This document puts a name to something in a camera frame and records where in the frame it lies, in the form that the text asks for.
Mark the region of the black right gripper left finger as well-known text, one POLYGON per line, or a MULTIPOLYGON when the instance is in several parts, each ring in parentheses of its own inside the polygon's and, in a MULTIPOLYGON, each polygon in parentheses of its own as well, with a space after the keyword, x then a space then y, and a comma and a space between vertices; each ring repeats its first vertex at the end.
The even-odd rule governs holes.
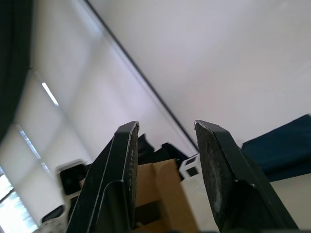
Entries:
POLYGON ((72 211, 68 233, 129 233, 135 222, 139 122, 118 127, 93 162, 72 211))

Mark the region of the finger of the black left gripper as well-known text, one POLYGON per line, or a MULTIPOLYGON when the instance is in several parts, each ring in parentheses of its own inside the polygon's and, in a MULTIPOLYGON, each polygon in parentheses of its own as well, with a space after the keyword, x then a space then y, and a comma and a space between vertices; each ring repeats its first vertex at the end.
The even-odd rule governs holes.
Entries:
POLYGON ((181 167, 182 162, 185 160, 185 154, 178 148, 170 143, 164 143, 161 148, 155 152, 155 161, 161 162, 174 159, 177 168, 181 167))
POLYGON ((148 142, 146 134, 138 138, 138 165, 154 163, 155 148, 148 142))

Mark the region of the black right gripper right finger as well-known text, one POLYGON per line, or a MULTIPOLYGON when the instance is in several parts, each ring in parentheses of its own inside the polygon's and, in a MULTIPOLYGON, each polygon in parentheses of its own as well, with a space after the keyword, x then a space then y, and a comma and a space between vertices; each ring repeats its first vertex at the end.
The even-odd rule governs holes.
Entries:
POLYGON ((194 123, 202 175, 220 231, 298 231, 260 167, 219 125, 194 123))

